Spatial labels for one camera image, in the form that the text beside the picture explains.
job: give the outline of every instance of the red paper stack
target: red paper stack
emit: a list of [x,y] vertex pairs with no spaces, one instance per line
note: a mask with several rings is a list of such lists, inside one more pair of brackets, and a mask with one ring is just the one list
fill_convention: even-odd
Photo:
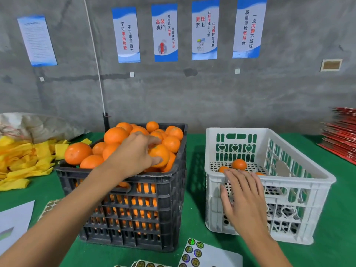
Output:
[[356,165],[356,109],[333,108],[333,122],[324,123],[318,145]]

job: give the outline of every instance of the white cord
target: white cord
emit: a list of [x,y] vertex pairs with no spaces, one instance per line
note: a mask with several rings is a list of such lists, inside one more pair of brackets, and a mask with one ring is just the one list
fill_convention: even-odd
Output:
[[105,111],[103,87],[102,87],[102,85],[101,85],[99,64],[98,64],[98,58],[96,57],[96,50],[95,50],[94,37],[93,37],[93,32],[92,32],[92,30],[91,30],[90,18],[89,18],[89,13],[88,13],[88,8],[87,8],[87,0],[84,0],[84,4],[85,4],[85,10],[86,10],[86,12],[87,12],[87,18],[88,18],[88,23],[89,23],[89,30],[90,30],[90,35],[91,35],[91,41],[92,41],[92,43],[93,43],[94,56],[95,56],[95,62],[96,62],[96,69],[98,70],[98,78],[99,78],[99,85],[100,85],[101,101],[102,101],[102,103],[103,103],[103,110],[104,110],[104,114],[105,114],[106,111]]

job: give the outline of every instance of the hand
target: hand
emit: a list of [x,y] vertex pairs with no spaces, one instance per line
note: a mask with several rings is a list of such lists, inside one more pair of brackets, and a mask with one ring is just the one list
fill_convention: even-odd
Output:
[[96,170],[108,172],[102,174],[102,177],[110,179],[109,183],[116,186],[124,179],[160,163],[161,157],[151,157],[147,153],[149,145],[160,143],[161,140],[157,137],[145,136],[141,132],[133,133]]
[[229,179],[234,193],[234,204],[230,203],[228,192],[220,185],[221,200],[224,212],[230,223],[245,242],[269,235],[265,191],[255,173],[229,169],[224,172]]

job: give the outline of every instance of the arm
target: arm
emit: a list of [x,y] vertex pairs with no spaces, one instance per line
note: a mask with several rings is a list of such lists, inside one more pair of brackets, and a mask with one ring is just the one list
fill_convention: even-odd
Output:
[[91,171],[80,186],[0,257],[0,266],[59,266],[88,217],[107,193],[125,178],[160,162],[161,158],[147,154],[148,145],[159,141],[153,136],[130,135],[102,165]]
[[262,267],[291,267],[278,243],[267,229],[265,191],[259,177],[246,171],[224,172],[234,192],[234,205],[220,186],[225,215]]

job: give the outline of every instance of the white plastic crate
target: white plastic crate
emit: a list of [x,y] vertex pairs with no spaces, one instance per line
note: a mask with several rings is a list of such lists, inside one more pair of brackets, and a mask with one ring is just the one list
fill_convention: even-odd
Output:
[[247,170],[261,172],[271,236],[277,241],[310,245],[334,175],[267,128],[208,128],[205,147],[207,228],[237,234],[223,212],[220,184],[231,186],[220,166],[238,158]]

